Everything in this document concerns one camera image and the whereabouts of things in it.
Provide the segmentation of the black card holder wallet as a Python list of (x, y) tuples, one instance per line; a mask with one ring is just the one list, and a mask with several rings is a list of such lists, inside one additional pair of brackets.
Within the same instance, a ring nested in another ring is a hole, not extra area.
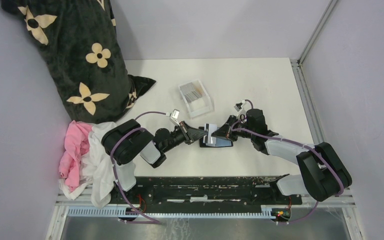
[(224, 139), (224, 138), (212, 137), (212, 139), (215, 140), (214, 144), (206, 143), (205, 139), (206, 138), (203, 137), (199, 140), (200, 148), (230, 148), (234, 146), (231, 140)]

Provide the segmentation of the white magnetic stripe card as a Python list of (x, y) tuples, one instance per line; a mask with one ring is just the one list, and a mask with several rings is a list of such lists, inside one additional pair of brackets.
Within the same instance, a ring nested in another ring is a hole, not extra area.
[(217, 138), (213, 137), (212, 134), (218, 129), (216, 124), (206, 123), (204, 130), (207, 131), (207, 135), (204, 137), (203, 142), (206, 146), (215, 147)]

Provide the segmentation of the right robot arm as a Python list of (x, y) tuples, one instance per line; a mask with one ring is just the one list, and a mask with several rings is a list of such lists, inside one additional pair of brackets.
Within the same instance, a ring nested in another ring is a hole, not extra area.
[(309, 195), (318, 202), (340, 196), (353, 183), (352, 176), (327, 142), (306, 144), (287, 139), (269, 129), (261, 109), (243, 115), (231, 115), (212, 137), (232, 142), (249, 139), (255, 150), (287, 160), (299, 168), (299, 174), (280, 177), (269, 189), (269, 199), (282, 204), (291, 195)]

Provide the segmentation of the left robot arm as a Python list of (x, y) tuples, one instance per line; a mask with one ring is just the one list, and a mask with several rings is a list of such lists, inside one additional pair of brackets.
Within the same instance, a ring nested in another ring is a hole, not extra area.
[(192, 127), (185, 121), (176, 123), (173, 131), (160, 128), (155, 134), (134, 119), (108, 131), (101, 144), (114, 164), (118, 197), (127, 204), (136, 200), (136, 165), (133, 162), (136, 156), (139, 155), (155, 169), (167, 159), (168, 151), (183, 143), (191, 145), (207, 135), (207, 131)]

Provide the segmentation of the clear plastic card box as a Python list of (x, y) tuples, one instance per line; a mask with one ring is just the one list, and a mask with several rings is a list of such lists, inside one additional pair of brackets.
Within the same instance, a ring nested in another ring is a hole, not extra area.
[(178, 90), (191, 119), (214, 111), (212, 99), (200, 79), (179, 84)]

